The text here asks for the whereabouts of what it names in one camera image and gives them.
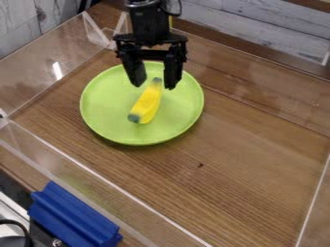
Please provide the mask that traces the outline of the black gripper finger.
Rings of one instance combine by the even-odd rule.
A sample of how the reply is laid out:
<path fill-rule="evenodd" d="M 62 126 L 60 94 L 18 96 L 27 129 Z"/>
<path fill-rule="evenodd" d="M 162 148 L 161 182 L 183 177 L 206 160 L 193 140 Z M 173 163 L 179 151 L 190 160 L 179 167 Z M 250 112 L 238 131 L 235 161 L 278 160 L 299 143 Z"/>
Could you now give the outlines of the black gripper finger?
<path fill-rule="evenodd" d="M 182 79 L 183 58 L 181 53 L 165 56 L 165 87 L 173 90 Z"/>
<path fill-rule="evenodd" d="M 122 55 L 123 66 L 128 75 L 130 83 L 140 87 L 147 79 L 146 68 L 142 59 L 132 53 Z"/>

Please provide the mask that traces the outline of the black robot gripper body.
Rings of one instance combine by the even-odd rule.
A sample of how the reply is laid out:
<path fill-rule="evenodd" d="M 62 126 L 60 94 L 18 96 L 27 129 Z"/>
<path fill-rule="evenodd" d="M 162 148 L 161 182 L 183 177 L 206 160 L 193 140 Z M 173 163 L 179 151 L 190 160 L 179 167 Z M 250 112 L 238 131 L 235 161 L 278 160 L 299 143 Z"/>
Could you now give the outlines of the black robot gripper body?
<path fill-rule="evenodd" d="M 170 27 L 170 18 L 182 15 L 181 0 L 177 5 L 175 12 L 171 0 L 126 0 L 131 32 L 114 36 L 123 63 L 173 60 L 174 64 L 181 64 L 187 61 L 187 37 L 174 34 Z"/>

